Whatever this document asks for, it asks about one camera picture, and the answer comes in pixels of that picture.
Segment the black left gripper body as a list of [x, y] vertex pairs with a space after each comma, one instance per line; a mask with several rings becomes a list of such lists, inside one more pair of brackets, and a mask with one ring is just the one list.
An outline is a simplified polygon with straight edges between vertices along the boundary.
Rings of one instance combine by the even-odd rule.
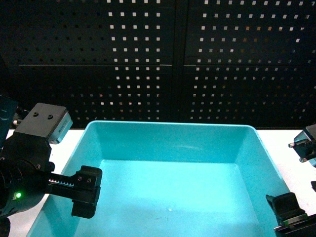
[[8, 217], [36, 206], [43, 198], [54, 165], [47, 139], [14, 134], [0, 155], [0, 216]]

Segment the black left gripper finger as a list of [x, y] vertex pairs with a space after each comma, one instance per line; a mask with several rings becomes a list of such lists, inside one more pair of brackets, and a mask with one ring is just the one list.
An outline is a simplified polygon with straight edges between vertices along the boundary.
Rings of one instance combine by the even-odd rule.
[[81, 166], [72, 176], [51, 173], [46, 192], [73, 202], [72, 216], [91, 219], [96, 212], [103, 172], [100, 168]]

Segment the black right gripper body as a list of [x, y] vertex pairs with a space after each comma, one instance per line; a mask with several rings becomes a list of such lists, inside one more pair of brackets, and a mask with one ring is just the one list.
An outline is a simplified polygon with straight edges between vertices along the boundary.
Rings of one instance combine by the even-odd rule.
[[316, 235], [316, 216], [306, 213], [306, 220], [295, 222], [289, 226], [274, 228], [277, 237], [314, 237]]

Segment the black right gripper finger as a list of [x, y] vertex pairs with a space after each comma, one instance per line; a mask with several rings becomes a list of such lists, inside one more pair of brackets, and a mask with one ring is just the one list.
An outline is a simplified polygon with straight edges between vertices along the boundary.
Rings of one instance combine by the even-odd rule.
[[275, 214], [279, 226], [289, 226], [295, 222], [306, 220], [306, 212], [301, 209], [292, 192], [279, 196], [266, 195], [266, 200]]

